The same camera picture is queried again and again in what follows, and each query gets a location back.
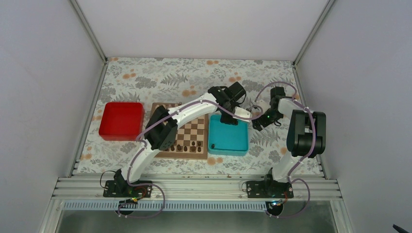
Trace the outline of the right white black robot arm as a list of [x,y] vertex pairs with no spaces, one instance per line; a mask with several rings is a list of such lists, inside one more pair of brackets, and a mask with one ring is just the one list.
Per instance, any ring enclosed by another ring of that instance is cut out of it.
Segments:
[[292,97],[286,96],[283,87],[270,91],[269,108],[252,121],[253,128],[262,131],[265,127],[279,125],[279,119],[290,120],[286,137],[286,154],[271,168],[262,181],[248,181],[246,192],[249,198],[293,198],[292,175],[306,158],[322,154],[326,148],[326,115],[311,111]]

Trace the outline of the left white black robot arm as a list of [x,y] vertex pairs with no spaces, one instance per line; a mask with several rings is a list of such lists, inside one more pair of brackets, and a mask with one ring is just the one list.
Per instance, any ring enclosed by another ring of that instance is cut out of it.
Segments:
[[225,123],[233,123],[240,119],[251,120],[251,113],[240,108],[238,102],[246,95],[244,87],[235,82],[230,86],[213,86],[200,97],[180,106],[157,107],[149,119],[146,129],[137,136],[139,151],[127,166],[117,170],[112,180],[106,182],[106,196],[134,197],[135,189],[152,187],[150,181],[141,181],[145,168],[160,152],[174,146],[175,138],[186,123],[200,116],[220,111]]

